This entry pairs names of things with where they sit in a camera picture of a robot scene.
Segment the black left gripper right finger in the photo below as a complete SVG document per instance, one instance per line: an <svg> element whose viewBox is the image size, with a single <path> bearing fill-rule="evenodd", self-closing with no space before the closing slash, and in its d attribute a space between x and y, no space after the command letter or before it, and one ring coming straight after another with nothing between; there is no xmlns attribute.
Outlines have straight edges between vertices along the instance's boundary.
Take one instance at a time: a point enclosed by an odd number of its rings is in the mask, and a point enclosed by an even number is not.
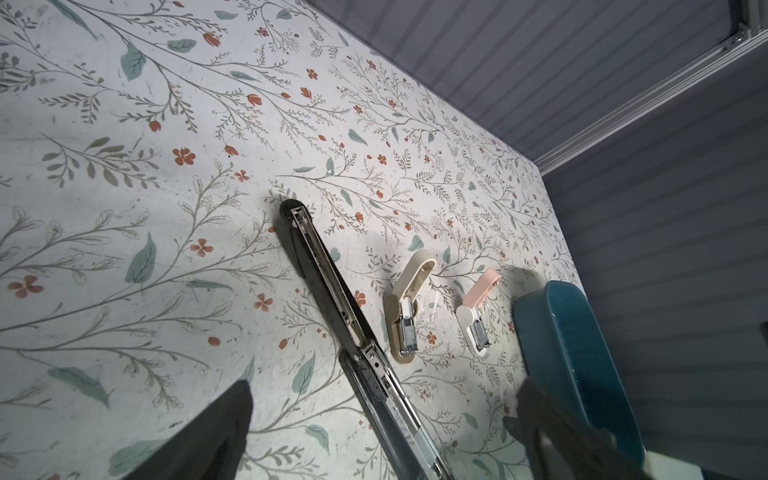
<svg viewBox="0 0 768 480"><path fill-rule="evenodd" d="M588 425L531 378L517 394L515 416L503 418L505 430L525 447L536 479L648 479L644 466L618 449L606 429Z"/></svg>

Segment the black long stapler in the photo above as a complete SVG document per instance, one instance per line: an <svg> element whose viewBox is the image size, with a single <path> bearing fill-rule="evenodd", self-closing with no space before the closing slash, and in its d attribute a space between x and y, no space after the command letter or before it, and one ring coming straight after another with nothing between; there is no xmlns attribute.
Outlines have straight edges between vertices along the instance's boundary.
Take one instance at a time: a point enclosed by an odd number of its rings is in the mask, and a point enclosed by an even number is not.
<svg viewBox="0 0 768 480"><path fill-rule="evenodd" d="M340 343L338 360L399 479L454 477L427 433L353 293L321 240L307 207L283 201L279 213L300 276Z"/></svg>

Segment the teal plastic tray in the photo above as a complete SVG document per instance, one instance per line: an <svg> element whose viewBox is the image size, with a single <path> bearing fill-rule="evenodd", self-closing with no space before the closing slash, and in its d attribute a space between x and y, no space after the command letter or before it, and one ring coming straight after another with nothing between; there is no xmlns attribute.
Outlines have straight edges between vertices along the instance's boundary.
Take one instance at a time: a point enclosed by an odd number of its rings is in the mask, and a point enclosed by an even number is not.
<svg viewBox="0 0 768 480"><path fill-rule="evenodd" d="M528 376L639 467L645 446L595 313L574 284L549 281L513 304Z"/></svg>

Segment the pink mini stapler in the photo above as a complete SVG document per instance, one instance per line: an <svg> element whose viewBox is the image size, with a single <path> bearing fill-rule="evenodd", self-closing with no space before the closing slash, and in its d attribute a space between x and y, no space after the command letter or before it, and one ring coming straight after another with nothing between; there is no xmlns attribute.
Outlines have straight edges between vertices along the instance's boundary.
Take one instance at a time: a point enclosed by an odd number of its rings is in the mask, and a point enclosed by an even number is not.
<svg viewBox="0 0 768 480"><path fill-rule="evenodd" d="M482 319L483 303L500 282L501 275L493 270L486 270L474 283L456 308L455 315L464 339L477 357L483 357L491 343Z"/></svg>

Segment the beige mini stapler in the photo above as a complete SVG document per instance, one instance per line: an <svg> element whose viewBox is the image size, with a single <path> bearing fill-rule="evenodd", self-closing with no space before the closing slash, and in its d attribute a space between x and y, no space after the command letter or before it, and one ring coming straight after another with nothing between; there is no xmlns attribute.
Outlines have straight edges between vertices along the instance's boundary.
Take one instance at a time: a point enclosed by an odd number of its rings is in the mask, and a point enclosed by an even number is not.
<svg viewBox="0 0 768 480"><path fill-rule="evenodd" d="M411 363L419 351L415 320L418 295L428 282L436 259L425 248L413 253L390 294L384 298L384 314L390 351L400 364Z"/></svg>

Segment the aluminium corner post right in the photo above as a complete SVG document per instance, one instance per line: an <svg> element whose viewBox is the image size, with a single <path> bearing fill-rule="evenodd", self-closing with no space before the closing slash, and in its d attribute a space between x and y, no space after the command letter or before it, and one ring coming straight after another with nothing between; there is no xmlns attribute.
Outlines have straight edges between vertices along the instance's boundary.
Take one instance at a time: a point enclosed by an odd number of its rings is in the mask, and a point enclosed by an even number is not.
<svg viewBox="0 0 768 480"><path fill-rule="evenodd" d="M767 43L767 28L743 30L710 52L653 85L570 139L534 164L543 175L562 167L609 137L655 112Z"/></svg>

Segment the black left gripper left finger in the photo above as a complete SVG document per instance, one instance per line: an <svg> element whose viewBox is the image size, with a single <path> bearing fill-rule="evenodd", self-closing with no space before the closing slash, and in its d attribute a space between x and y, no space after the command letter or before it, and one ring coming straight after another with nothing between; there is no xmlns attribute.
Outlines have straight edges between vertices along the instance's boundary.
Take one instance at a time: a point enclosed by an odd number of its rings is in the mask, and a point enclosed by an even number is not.
<svg viewBox="0 0 768 480"><path fill-rule="evenodd" d="M238 380L127 477L235 478L252 412L250 385L246 380Z"/></svg>

